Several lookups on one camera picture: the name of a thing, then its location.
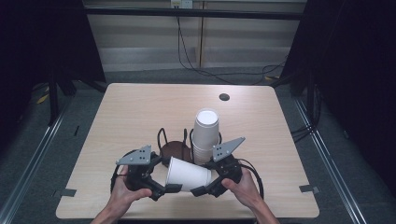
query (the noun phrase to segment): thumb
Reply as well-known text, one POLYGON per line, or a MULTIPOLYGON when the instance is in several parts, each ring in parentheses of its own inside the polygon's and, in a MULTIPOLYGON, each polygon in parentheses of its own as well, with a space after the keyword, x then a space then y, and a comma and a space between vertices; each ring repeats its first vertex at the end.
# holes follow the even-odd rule
POLYGON ((234 189, 235 188, 235 182, 233 182, 231 179, 229 179, 229 178, 224 178, 222 181, 221 181, 221 184, 224 186, 224 188, 226 188, 226 189, 230 189, 230 190, 232 190, 232 189, 234 189))
POLYGON ((129 196, 129 200, 130 202, 139 200, 141 198, 146 198, 151 196, 151 190, 150 189, 139 189, 137 191, 133 191, 131 192, 128 196, 129 196))

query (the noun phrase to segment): black horizontal bar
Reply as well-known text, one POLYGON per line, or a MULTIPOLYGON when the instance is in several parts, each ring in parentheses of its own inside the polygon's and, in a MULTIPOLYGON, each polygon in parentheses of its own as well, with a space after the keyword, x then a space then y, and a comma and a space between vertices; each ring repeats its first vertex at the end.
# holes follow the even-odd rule
POLYGON ((46 11, 65 11, 93 15, 123 15, 123 16, 166 16, 166 17, 206 17, 206 18, 238 18, 262 20, 299 21, 302 13, 261 12, 261 11, 231 11, 186 8, 135 8, 135 7, 84 7, 84 8, 50 8, 46 11))

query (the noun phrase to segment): wooden table top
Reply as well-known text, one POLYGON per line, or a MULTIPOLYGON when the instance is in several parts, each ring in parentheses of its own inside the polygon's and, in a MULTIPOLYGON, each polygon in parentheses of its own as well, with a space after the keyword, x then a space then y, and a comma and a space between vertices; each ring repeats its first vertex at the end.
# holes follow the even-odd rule
MULTIPOLYGON (((244 136, 233 153, 258 170, 265 201, 276 217, 317 217, 312 192, 299 187, 308 180, 282 109, 271 87, 179 84, 111 84, 98 109, 78 161, 67 184, 74 197, 62 197, 59 218, 94 218, 110 196, 115 161, 132 149, 157 147, 157 133, 165 128, 168 141, 181 141, 183 130, 193 128, 202 108, 219 113, 223 142, 244 136), (227 93, 230 100, 221 101, 227 93)), ((167 168, 157 165, 154 180, 164 185, 167 168)), ((253 214, 230 191, 215 198, 191 193, 165 194, 132 204, 126 219, 235 219, 253 214)))

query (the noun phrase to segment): person's left hand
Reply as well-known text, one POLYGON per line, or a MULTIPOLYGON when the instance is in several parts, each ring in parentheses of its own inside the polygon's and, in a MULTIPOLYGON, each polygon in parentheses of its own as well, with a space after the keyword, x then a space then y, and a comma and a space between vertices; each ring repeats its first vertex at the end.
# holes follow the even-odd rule
POLYGON ((123 166, 106 207, 92 223, 112 223, 117 221, 128 211, 132 202, 151 196, 152 192, 150 189, 128 190, 125 186, 127 173, 128 166, 123 166))

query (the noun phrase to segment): wall outlet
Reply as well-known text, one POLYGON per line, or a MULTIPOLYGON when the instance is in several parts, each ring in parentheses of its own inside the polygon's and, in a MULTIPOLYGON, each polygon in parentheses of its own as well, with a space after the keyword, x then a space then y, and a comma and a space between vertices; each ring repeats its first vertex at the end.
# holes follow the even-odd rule
POLYGON ((192 9, 192 0, 181 0, 181 8, 192 9))
POLYGON ((181 8, 181 0, 171 0, 171 8, 181 8))

